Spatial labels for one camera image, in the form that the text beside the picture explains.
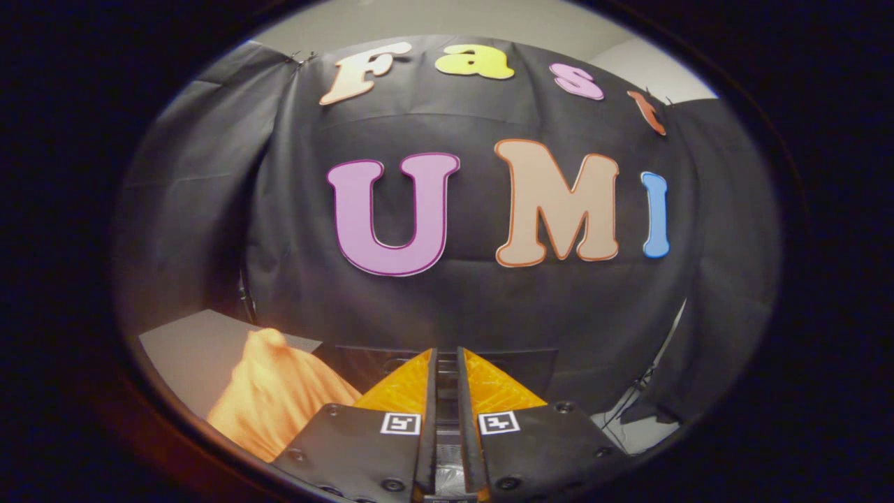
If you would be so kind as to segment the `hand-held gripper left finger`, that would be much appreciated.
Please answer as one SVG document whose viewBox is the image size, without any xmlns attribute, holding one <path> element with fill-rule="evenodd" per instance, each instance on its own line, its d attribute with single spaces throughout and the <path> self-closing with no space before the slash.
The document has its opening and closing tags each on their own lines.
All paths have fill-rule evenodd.
<svg viewBox="0 0 894 503">
<path fill-rule="evenodd" d="M 366 356 L 379 379 L 324 404 L 272 464 L 342 499 L 421 502 L 435 488 L 438 351 Z"/>
</svg>

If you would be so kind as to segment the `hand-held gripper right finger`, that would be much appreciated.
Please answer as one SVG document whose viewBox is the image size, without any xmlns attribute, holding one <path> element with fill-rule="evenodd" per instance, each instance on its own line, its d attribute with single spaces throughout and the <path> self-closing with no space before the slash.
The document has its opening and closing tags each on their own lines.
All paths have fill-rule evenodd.
<svg viewBox="0 0 894 503">
<path fill-rule="evenodd" d="M 576 403 L 543 401 L 463 347 L 457 413 L 465 487 L 478 502 L 572 502 L 632 468 Z"/>
</svg>

